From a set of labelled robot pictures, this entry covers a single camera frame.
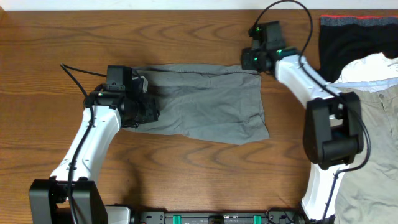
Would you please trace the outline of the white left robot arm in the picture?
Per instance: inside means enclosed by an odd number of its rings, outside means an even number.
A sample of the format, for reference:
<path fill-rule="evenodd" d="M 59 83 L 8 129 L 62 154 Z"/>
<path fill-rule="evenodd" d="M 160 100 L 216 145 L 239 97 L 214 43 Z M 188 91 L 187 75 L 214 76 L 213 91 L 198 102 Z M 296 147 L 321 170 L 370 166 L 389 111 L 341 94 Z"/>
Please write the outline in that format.
<path fill-rule="evenodd" d="M 48 179 L 29 189 L 34 223 L 134 223 L 125 205 L 105 205 L 98 177 L 113 137 L 121 128 L 157 121 L 156 100 L 147 93 L 92 91 L 67 154 Z"/>

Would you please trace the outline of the grey shorts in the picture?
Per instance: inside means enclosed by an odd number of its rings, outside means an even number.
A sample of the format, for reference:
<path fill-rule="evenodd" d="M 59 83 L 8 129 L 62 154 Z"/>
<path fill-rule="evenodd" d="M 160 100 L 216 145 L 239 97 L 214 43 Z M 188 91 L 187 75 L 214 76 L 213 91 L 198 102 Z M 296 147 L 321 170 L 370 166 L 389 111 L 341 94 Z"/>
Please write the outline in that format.
<path fill-rule="evenodd" d="M 239 65 L 169 64 L 138 67 L 159 105 L 154 123 L 137 133 L 175 135 L 243 145 L 269 138 L 261 76 Z"/>

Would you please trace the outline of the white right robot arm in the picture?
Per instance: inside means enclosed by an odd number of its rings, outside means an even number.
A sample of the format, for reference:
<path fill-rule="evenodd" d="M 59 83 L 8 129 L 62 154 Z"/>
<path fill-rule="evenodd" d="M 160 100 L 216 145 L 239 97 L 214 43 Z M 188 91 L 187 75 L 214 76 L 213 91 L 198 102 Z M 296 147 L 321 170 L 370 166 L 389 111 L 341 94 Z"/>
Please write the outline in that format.
<path fill-rule="evenodd" d="M 333 223 L 341 178 L 356 170 L 354 158 L 364 148 L 359 96 L 330 87 L 295 48 L 245 48 L 241 65 L 244 70 L 272 72 L 305 108 L 303 148 L 311 169 L 301 201 L 303 219 Z"/>

